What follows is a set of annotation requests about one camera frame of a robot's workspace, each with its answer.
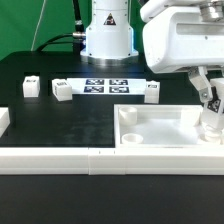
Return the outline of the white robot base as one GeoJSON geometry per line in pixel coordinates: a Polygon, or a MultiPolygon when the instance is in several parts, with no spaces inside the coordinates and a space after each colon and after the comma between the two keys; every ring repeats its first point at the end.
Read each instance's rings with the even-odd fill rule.
{"type": "Polygon", "coordinates": [[[80,52],[84,62],[116,66],[137,60],[129,6],[129,0],[92,0],[92,20],[80,52]]]}

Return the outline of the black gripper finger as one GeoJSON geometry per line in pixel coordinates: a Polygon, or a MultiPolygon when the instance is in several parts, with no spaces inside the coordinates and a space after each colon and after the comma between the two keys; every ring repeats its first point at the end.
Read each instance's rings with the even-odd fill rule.
{"type": "Polygon", "coordinates": [[[212,86],[207,79],[207,68],[205,66],[191,67],[188,71],[188,77],[192,85],[199,93],[202,103],[213,99],[212,86]]]}

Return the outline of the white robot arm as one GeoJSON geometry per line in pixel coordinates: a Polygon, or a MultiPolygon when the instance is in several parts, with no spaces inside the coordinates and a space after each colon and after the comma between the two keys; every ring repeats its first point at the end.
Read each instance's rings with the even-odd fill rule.
{"type": "Polygon", "coordinates": [[[224,68],[224,0],[149,0],[140,9],[148,67],[186,71],[205,103],[214,98],[206,74],[224,68]]]}

